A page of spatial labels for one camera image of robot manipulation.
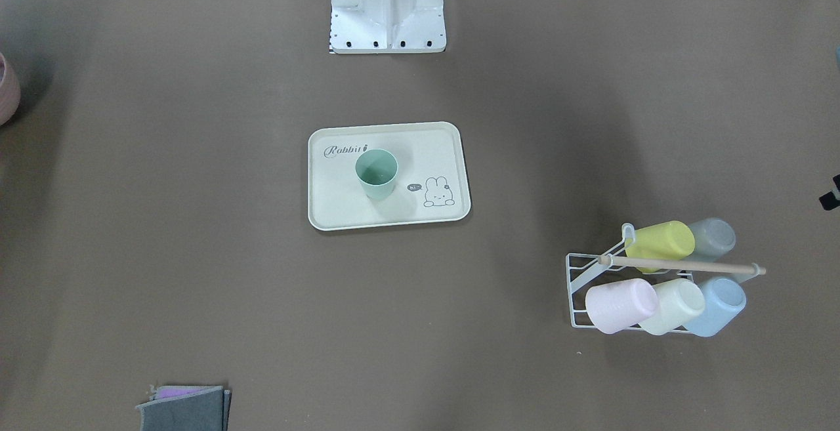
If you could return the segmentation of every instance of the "plastic cup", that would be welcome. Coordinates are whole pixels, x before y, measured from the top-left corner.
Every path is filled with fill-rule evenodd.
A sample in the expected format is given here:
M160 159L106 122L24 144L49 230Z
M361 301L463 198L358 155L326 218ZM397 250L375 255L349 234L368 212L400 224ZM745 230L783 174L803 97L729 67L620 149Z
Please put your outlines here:
M356 176L365 194L374 200L384 200L394 191L399 164L387 150L366 150L356 160Z
M661 336L702 314L705 299L700 288L684 278L654 285L660 299L660 309L639 323L651 335Z
M625 279L586 291L586 311L592 324L612 335L655 314L659 300L644 279Z
M685 260L714 262L735 247L735 230L720 218L707 218L688 225L694 234L694 252Z
M705 297L705 311L684 326L704 338L716 335L747 306L744 289L727 277L708 279L700 285L700 291Z
M627 247L625 252L627 257L682 260L694 252L694 234L683 222L662 222L637 230L636 242ZM656 272L656 269L639 270L647 274Z
M20 104L20 84L12 66L0 54L0 124L6 123Z

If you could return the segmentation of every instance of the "pink container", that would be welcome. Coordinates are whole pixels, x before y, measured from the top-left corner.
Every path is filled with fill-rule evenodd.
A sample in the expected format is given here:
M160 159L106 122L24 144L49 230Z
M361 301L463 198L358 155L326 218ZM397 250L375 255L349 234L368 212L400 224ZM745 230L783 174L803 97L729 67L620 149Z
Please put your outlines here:
M656 291L643 279L615 281L586 291L589 318L607 335L652 317L659 306Z
M6 123L20 104L20 84L12 66L0 54L0 124Z

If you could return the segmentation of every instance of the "white wire rack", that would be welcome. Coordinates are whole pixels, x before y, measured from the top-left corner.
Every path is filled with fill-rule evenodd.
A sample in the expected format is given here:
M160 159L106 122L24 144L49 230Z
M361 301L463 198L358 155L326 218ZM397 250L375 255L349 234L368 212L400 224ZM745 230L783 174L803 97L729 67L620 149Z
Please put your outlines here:
M626 267L656 268L656 272L645 274L649 276L680 276L694 281L694 272L720 272L732 276L738 283L744 283L755 276L764 275L766 270L758 264L752 266L733 266L732 264L716 264L711 262L685 262L681 260L653 260L653 258L621 257L628 247L636 242L636 228L626 222L621 225L621 242L612 246L609 251L601 255L576 254L566 255L566 290L569 294L569 316L572 327L580 329L595 329L586 308L575 308L575 294L591 284L605 272L620 272ZM642 331L637 325L627 329ZM672 333L690 333L684 327L672 329Z

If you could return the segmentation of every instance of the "mint green cup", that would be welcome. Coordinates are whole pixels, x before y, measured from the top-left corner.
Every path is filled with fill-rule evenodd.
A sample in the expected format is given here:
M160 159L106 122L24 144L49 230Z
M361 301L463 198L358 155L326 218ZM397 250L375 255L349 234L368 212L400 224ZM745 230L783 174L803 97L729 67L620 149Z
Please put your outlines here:
M387 150L371 149L356 160L356 176L365 194L374 200L384 200L394 191L399 164Z

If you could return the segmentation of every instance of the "rack handle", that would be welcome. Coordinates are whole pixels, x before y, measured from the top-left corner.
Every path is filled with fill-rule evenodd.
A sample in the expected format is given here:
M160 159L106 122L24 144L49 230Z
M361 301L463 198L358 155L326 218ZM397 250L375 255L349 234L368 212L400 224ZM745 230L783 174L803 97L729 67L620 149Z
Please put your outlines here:
M699 270L700 272L718 272L722 274L762 276L767 269L735 264L716 264L714 262L695 262L687 260L660 260L659 258L618 257L617 255L599 255L598 264L603 266L642 267L658 270Z

